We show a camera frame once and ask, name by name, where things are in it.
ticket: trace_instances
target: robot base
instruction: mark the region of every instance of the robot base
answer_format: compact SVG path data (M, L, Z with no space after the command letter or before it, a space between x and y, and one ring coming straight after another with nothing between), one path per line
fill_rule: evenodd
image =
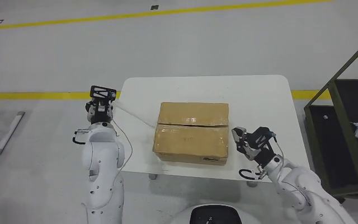
M261 224L247 212L227 204L199 204L178 213L170 224Z

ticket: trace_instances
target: black sticker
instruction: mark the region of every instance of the black sticker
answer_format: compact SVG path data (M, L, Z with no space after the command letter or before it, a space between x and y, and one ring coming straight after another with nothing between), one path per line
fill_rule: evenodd
M150 10L158 10L158 9L159 9L159 5L158 5L158 4L156 4L156 5L150 7Z

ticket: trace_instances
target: table leg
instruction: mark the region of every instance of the table leg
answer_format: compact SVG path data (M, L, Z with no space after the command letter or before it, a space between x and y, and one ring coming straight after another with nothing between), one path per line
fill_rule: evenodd
M256 181L247 181L246 184L247 184L247 186L249 186L250 188L255 188L255 187L257 187L257 182L256 182Z
M155 180L157 178L158 174L148 174L148 176L151 180Z

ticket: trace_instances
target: cardboard box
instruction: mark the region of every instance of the cardboard box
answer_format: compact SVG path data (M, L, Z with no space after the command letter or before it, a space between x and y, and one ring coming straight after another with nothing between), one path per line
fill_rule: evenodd
M225 165L228 104L163 102L153 152L163 161Z

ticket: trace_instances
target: black cable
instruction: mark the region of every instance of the black cable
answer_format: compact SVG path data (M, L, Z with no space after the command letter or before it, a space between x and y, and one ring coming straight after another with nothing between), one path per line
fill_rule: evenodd
M245 175L243 175L242 172L249 172L249 173L251 174L251 173L252 173L251 170L241 169L241 170L239 170L239 175L240 175L242 178L245 178L245 179L247 179L247 180L256 180L255 178L252 178L252 177L250 177L250 176L245 176Z
M77 142L76 141L76 135L77 135L77 132L74 132L74 136L72 138L72 142L76 143L76 144L86 144L85 142Z

